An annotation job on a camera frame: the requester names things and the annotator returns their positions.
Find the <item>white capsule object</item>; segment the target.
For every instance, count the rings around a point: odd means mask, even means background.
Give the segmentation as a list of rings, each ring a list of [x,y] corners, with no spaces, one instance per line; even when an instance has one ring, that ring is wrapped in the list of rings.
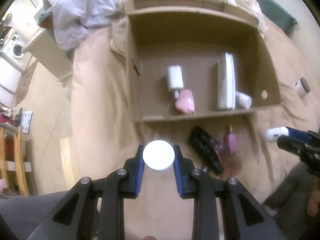
[[[265,140],[267,142],[277,142],[278,138],[282,135],[288,136],[289,130],[286,127],[277,127],[268,129],[265,133]]]

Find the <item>pink perfume bottle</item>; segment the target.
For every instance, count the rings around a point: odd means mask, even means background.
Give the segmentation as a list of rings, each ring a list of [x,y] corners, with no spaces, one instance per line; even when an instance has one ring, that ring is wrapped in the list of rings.
[[[238,143],[235,133],[233,132],[232,125],[227,126],[226,142],[232,154],[238,150]]]

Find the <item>black rectangular device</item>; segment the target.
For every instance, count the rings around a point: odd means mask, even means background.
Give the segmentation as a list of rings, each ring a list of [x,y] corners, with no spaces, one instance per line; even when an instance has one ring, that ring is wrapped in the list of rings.
[[[191,130],[189,135],[189,144],[195,152],[202,158],[205,165],[216,175],[221,175],[224,171],[223,166],[214,149],[217,140],[208,134],[200,126]]]

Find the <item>white round jar lid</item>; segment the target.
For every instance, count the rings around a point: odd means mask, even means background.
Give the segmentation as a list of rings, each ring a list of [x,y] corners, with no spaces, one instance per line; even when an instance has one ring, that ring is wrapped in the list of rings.
[[[167,170],[174,160],[174,149],[164,140],[154,140],[144,147],[143,161],[153,171]]]

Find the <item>white jar brown lid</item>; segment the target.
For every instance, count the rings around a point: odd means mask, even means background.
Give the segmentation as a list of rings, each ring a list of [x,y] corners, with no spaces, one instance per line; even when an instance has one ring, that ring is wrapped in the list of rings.
[[[295,90],[297,95],[303,99],[305,98],[311,91],[310,86],[307,80],[304,77],[301,77],[295,84]]]

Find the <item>white flat box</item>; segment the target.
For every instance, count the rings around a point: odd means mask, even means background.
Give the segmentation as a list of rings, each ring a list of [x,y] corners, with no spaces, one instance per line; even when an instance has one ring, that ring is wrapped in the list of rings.
[[[217,109],[235,109],[235,68],[233,54],[225,54],[217,62]]]

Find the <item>tan bed sheet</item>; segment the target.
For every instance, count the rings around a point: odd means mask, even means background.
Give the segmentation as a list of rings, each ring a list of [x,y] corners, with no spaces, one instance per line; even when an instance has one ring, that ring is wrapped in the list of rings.
[[[237,179],[257,199],[276,211],[274,218],[288,239],[299,239],[313,223],[319,195],[316,178],[293,154],[265,141],[269,128],[289,126],[319,130],[319,86],[312,68],[287,35],[266,21],[265,42],[276,67],[281,105],[251,115],[136,124],[130,118],[125,60],[110,49],[112,29],[87,36],[74,54],[71,119],[79,176],[99,179],[122,167],[140,144],[165,140],[178,144],[196,167],[202,160],[188,144],[191,129],[202,127],[212,136],[232,125],[238,141],[241,170]],[[304,77],[310,93],[301,99],[296,82]]]

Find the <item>wooden chair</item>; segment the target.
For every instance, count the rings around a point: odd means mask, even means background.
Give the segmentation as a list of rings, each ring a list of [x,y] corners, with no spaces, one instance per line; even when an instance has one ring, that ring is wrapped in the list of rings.
[[[6,136],[12,138],[13,142],[13,161],[6,157],[5,140]],[[22,196],[29,196],[26,173],[32,171],[31,163],[25,162],[22,151],[22,126],[15,127],[9,123],[1,123],[1,178],[4,179],[7,185],[7,192],[10,192],[11,187],[10,177],[8,172],[15,174],[16,185],[18,192]]]

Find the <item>pink heart-shaped object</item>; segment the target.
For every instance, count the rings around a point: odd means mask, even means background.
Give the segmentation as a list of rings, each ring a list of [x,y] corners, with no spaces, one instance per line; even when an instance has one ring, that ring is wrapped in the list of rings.
[[[195,102],[191,90],[184,89],[179,91],[178,98],[175,101],[175,108],[183,114],[195,113]]]

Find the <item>green headboard cushion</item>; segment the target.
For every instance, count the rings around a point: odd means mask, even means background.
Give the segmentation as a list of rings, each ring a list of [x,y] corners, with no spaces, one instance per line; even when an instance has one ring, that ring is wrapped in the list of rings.
[[[274,0],[256,0],[262,13],[275,23],[287,36],[290,36],[297,20]]]

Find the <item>brown cardboard box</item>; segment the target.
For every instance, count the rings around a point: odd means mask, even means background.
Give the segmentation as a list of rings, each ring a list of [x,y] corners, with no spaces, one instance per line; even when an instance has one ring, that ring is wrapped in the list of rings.
[[[135,122],[239,115],[280,104],[271,55],[255,18],[215,0],[124,0],[129,106]],[[217,109],[217,62],[233,54],[235,92],[252,98],[250,109]],[[182,68],[193,93],[194,114],[175,108],[167,68]]]

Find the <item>white cabinet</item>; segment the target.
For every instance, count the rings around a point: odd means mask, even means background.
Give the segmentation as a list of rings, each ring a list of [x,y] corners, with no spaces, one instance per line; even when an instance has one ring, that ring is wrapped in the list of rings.
[[[66,82],[72,77],[72,62],[46,29],[37,29],[23,51],[30,52],[58,81]]]

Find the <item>white washing machine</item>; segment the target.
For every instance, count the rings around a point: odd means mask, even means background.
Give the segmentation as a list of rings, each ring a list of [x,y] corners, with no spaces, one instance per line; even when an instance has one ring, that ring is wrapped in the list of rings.
[[[17,34],[12,35],[1,49],[1,57],[20,73],[25,71],[28,62],[28,55],[23,50],[23,44]]]

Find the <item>lavender grey duvet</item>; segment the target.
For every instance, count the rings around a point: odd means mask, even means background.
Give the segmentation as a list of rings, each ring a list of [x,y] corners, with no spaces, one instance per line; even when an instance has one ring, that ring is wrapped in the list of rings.
[[[47,0],[56,44],[71,50],[94,29],[110,25],[120,14],[121,0]]]

